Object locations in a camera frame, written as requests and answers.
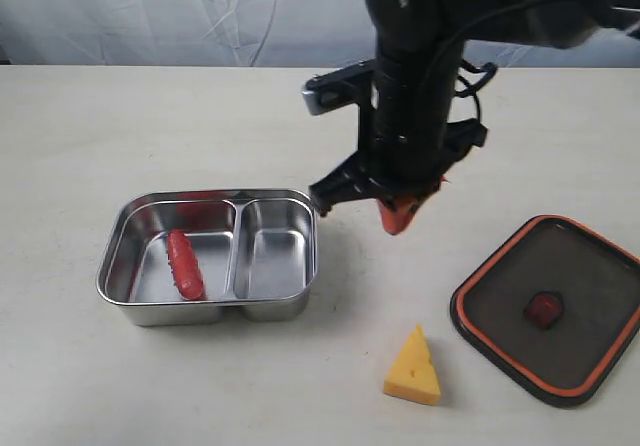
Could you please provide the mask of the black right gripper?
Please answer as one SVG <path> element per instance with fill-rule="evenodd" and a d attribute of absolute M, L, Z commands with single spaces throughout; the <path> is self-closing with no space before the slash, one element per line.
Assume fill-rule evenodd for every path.
<path fill-rule="evenodd" d="M 413 102 L 376 64 L 371 101 L 352 105 L 358 108 L 356 149 L 310 186 L 311 202 L 325 216 L 341 203 L 378 199 L 382 227 L 392 236 L 410 226 L 446 173 L 488 135 L 480 108 L 451 122 L 449 100 Z"/>

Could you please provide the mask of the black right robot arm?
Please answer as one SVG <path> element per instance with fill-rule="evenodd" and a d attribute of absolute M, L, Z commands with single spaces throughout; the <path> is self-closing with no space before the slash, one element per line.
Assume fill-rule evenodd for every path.
<path fill-rule="evenodd" d="M 480 118 L 451 121 L 455 98 L 476 98 L 493 63 L 463 57 L 470 41 L 570 49 L 599 29 L 629 31 L 639 0 L 365 0 L 376 31 L 371 60 L 309 80 L 321 115 L 358 107 L 356 150 L 309 189 L 315 210 L 374 199 L 384 230 L 403 232 L 446 173 L 484 144 Z"/>

